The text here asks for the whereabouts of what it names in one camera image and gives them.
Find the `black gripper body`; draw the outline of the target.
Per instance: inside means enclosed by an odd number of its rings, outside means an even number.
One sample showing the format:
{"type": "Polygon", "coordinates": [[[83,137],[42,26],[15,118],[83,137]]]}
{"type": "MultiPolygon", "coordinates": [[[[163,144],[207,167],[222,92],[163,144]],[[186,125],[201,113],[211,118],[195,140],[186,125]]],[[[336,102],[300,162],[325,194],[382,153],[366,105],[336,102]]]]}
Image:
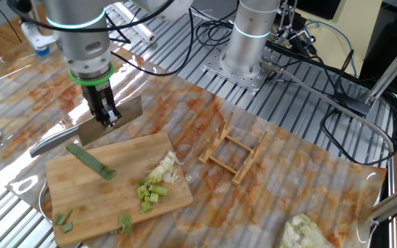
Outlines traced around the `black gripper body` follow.
{"type": "Polygon", "coordinates": [[[90,111],[93,115],[103,114],[103,104],[115,104],[112,88],[109,82],[95,86],[82,86],[83,96],[87,100],[90,111]]]}

